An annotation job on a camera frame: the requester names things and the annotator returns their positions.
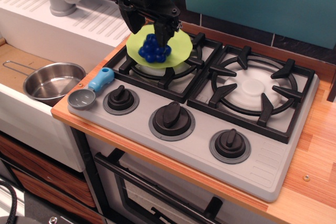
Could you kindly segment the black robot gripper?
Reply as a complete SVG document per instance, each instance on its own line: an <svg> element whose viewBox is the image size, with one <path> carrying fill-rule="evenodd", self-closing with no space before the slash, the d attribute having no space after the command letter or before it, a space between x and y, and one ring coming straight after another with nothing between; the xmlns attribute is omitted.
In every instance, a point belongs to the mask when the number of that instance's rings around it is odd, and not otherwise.
<svg viewBox="0 0 336 224"><path fill-rule="evenodd" d="M172 0L115 0L129 30L136 34L146 19L154 21L154 33L160 47L165 47L181 28L180 10Z"/></svg>

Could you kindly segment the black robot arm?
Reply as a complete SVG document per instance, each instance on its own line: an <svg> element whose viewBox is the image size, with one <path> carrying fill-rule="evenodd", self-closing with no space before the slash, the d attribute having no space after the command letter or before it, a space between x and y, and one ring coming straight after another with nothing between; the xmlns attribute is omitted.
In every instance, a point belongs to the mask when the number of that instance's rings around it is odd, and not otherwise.
<svg viewBox="0 0 336 224"><path fill-rule="evenodd" d="M154 33L160 47L181 28L180 10L172 0L115 0L122 18L133 34L140 31L147 19L153 21Z"/></svg>

